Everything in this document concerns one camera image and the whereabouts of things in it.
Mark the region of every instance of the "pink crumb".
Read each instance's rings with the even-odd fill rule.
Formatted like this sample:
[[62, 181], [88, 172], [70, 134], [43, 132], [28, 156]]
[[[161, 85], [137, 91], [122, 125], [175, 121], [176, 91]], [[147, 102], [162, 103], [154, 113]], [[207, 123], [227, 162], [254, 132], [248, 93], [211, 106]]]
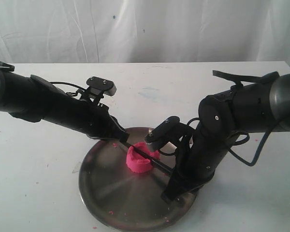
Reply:
[[[146, 146], [146, 143], [144, 142], [136, 143], [133, 146], [149, 154], [153, 158], [159, 159], [160, 157], [159, 151], [149, 152]], [[150, 160], [145, 159], [143, 156], [135, 152], [133, 146], [131, 146], [128, 149], [127, 162], [126, 162], [127, 167], [130, 168], [131, 171], [135, 173], [145, 173], [145, 172], [150, 171], [153, 168], [153, 166], [150, 163]]]

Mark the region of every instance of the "white curtain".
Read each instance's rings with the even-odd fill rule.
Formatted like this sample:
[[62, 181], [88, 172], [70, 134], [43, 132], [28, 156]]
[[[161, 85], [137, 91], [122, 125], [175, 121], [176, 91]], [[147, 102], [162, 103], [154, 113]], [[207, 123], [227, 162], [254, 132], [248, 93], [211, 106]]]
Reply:
[[0, 0], [0, 60], [290, 65], [290, 0]]

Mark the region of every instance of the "white tabletop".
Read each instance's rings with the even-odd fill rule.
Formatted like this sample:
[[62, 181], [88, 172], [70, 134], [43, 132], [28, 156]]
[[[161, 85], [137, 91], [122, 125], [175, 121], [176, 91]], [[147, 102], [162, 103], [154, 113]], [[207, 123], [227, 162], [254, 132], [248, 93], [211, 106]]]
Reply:
[[[201, 99], [232, 85], [212, 70], [290, 73], [285, 62], [15, 64], [15, 73], [48, 81], [85, 86], [91, 76], [113, 80], [116, 95], [102, 101], [124, 127], [196, 117]], [[252, 134], [234, 150], [251, 160], [261, 136]], [[91, 216], [79, 195], [79, 163], [94, 144], [84, 134], [0, 112], [0, 232], [113, 231]], [[165, 231], [290, 231], [290, 132], [273, 133], [255, 167], [228, 154], [190, 211]]]

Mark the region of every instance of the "stainless steel plate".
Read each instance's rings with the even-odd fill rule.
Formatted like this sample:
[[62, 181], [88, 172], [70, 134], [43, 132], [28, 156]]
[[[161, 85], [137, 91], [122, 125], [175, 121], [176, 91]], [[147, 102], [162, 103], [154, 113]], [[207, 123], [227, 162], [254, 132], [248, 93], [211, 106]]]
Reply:
[[[149, 128], [129, 128], [128, 142], [143, 141]], [[116, 141], [99, 141], [86, 155], [79, 174], [81, 197], [90, 213], [103, 224], [121, 231], [155, 231], [177, 222], [191, 207], [195, 195], [184, 194], [170, 205], [160, 195], [169, 178], [153, 168], [137, 174], [126, 166], [128, 149]], [[173, 152], [167, 144], [165, 152]], [[174, 157], [160, 156], [173, 167]]]

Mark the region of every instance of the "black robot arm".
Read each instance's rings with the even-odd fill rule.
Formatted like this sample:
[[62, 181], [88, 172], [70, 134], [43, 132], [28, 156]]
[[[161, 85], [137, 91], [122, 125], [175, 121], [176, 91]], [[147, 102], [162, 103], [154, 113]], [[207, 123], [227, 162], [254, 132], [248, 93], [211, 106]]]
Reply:
[[[38, 76], [23, 77], [13, 73], [14, 66], [0, 62], [0, 111], [29, 122], [46, 120], [96, 139], [126, 141], [128, 134], [100, 103], [103, 94], [113, 96], [112, 81], [98, 77], [87, 80], [87, 89], [70, 83], [48, 82]], [[65, 93], [54, 84], [77, 87]]]
[[[176, 165], [162, 194], [167, 202], [183, 193], [198, 191], [213, 178], [228, 152], [253, 166], [272, 131], [290, 131], [290, 74], [279, 76], [273, 72], [255, 77], [213, 71], [213, 75], [233, 81], [235, 85], [200, 102], [199, 118], [193, 119], [200, 121], [195, 130], [191, 131], [189, 125], [172, 116], [145, 137], [151, 151], [160, 150], [168, 142], [177, 147]], [[241, 81], [254, 84], [244, 86]], [[254, 132], [265, 134], [254, 159], [248, 162], [231, 147], [247, 142], [249, 133]], [[237, 141], [240, 135], [245, 139]]]

